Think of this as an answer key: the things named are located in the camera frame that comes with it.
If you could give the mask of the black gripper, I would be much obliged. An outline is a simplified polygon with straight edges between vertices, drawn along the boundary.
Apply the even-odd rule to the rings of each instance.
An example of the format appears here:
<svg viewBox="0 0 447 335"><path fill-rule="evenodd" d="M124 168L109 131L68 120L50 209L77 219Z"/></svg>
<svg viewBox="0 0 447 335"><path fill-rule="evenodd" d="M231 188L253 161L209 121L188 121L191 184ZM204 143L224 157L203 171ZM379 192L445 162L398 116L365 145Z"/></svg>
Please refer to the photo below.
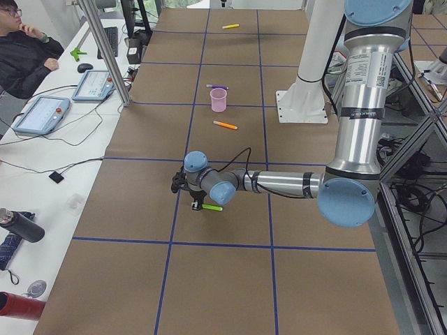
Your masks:
<svg viewBox="0 0 447 335"><path fill-rule="evenodd" d="M203 208L203 202L206 196L206 192L189 190L189 194L193 198L191 209L194 211L200 211Z"/></svg>

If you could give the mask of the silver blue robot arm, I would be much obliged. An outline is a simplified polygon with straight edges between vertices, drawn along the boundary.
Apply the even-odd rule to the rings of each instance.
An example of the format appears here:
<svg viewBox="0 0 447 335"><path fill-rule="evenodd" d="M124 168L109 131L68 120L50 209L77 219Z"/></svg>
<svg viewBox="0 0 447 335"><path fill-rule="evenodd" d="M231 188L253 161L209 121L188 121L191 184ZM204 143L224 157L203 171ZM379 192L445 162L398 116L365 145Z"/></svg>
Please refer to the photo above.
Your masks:
<svg viewBox="0 0 447 335"><path fill-rule="evenodd" d="M200 151L184 158L177 182L190 193L193 208L205 196L220 205L238 191L286 198L314 198L321 214L342 227L358 227L374 213L380 167L376 147L385 114L394 53L409 44L411 1L316 1L309 19L296 81L277 92L282 123L325 122L323 83L339 41L347 48L342 103L333 160L323 174L313 172L221 172Z"/></svg>

